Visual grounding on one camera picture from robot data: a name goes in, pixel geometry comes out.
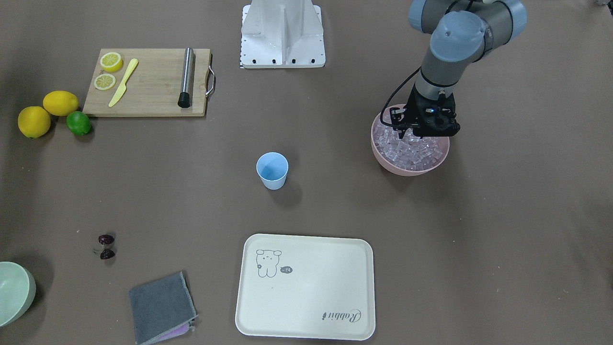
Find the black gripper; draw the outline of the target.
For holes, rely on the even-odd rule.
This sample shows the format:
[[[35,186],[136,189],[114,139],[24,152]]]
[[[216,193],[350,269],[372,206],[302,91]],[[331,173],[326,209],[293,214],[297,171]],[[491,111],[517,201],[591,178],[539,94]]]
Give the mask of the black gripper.
[[[436,100],[429,100],[412,89],[406,105],[390,107],[390,126],[400,132],[400,139],[404,138],[408,129],[420,138],[451,137],[461,128],[455,110],[453,94],[440,94]]]

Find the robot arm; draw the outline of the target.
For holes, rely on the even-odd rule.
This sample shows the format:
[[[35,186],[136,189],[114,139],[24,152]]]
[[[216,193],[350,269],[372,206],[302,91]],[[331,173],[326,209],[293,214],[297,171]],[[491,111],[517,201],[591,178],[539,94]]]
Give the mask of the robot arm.
[[[389,109],[387,126],[400,139],[408,130],[420,138],[454,136],[455,86],[471,63],[523,32],[527,9],[519,0],[414,0],[408,20],[431,41],[407,103]]]

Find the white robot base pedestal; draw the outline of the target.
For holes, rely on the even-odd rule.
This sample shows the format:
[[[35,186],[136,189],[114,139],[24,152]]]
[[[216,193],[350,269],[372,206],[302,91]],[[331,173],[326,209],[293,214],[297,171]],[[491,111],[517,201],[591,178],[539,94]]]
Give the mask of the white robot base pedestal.
[[[325,66],[322,13],[312,1],[253,0],[241,13],[241,68]]]

